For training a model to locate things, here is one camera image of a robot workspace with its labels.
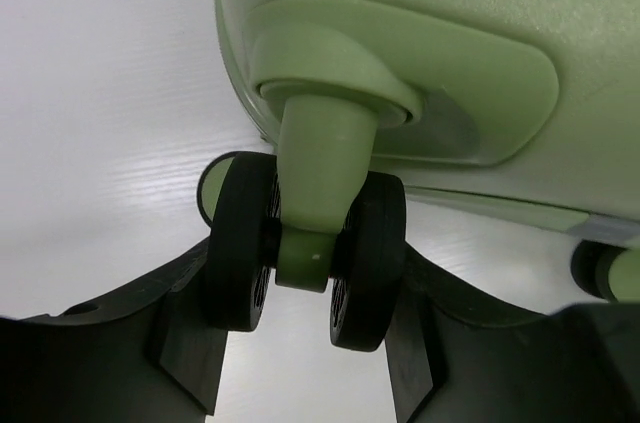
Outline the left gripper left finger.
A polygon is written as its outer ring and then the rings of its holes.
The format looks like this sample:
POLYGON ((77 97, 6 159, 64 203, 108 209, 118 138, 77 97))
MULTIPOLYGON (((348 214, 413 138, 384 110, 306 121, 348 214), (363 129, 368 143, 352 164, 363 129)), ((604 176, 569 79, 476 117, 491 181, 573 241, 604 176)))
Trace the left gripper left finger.
POLYGON ((58 316, 1 320, 4 422, 202 422, 227 334, 207 323, 208 243, 58 316))

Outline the green hard-shell suitcase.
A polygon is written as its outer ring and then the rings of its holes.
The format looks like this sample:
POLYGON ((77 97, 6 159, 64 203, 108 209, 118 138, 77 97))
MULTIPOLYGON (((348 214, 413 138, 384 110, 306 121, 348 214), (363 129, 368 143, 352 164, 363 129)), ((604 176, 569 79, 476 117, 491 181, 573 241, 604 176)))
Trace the green hard-shell suitcase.
POLYGON ((214 0, 230 82, 270 154, 212 162, 204 307, 250 332, 267 284, 330 291, 375 350, 408 198, 565 233, 574 278, 639 299, 639 0, 214 0))

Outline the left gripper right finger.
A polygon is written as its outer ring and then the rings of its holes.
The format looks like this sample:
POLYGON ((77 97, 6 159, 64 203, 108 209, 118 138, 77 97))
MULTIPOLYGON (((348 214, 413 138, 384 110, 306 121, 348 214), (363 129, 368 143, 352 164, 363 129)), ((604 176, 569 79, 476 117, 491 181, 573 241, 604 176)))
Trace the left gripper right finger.
POLYGON ((400 422, 635 422, 639 307, 546 315, 406 253, 386 338, 400 422))

